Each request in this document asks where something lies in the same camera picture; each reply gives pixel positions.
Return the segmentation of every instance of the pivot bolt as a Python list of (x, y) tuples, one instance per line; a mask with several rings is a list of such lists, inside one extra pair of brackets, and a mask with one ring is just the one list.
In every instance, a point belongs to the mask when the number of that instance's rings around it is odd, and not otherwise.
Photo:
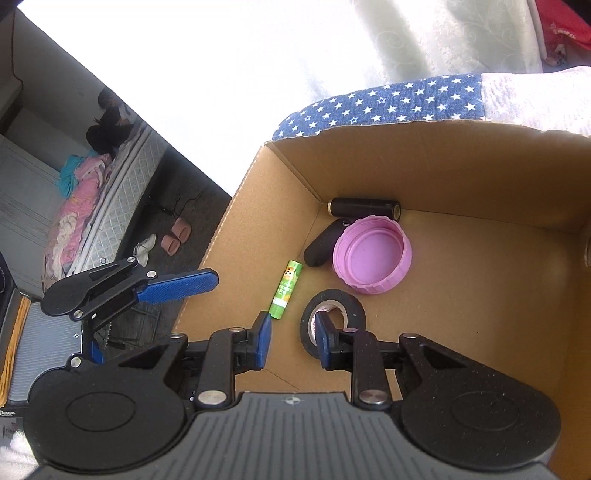
[(219, 405), (224, 403), (227, 399), (227, 395), (220, 390), (205, 390), (199, 394), (197, 399), (203, 405)]

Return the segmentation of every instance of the pink bedding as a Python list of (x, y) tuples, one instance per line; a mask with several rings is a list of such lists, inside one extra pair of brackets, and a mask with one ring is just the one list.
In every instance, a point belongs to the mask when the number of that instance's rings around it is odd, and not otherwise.
[(49, 231), (43, 264), (43, 288), (66, 276), (80, 245), (82, 232), (92, 215), (100, 190), (111, 171), (111, 156), (88, 157), (74, 175), (78, 185), (60, 208)]

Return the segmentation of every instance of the gray carpet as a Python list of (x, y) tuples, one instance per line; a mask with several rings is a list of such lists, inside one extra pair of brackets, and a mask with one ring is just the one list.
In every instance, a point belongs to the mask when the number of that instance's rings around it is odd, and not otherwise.
[[(138, 242), (156, 233), (156, 247), (148, 260), (151, 270), (163, 275), (198, 269), (230, 196), (176, 150), (169, 148), (160, 162), (150, 197), (169, 213), (155, 205), (141, 207), (137, 222), (128, 232), (124, 255), (131, 255)], [(192, 230), (189, 240), (169, 257), (160, 247), (160, 241), (170, 233), (175, 216), (185, 218)], [(182, 300), (158, 305), (138, 303), (133, 310), (120, 315), (111, 323), (109, 344), (104, 351), (106, 358), (124, 353), (122, 348), (130, 350), (169, 334), (182, 304)]]

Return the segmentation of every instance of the star-patterned cloth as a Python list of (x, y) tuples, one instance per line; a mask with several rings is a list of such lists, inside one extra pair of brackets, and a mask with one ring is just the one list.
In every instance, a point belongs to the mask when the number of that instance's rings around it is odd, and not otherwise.
[(443, 75), (324, 99), (283, 120), (273, 140), (318, 135), (342, 125), (484, 120), (480, 75)]

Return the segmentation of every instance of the tape roll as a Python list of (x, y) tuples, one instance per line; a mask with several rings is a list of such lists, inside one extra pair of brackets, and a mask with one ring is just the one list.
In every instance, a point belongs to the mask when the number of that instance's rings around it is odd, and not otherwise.
[(301, 344), (311, 356), (318, 358), (316, 339), (314, 337), (314, 317), (317, 312), (330, 312), (339, 309), (343, 316), (343, 328), (357, 328), (365, 330), (365, 310), (363, 305), (351, 294), (331, 288), (321, 291), (308, 302), (301, 316), (300, 340)]

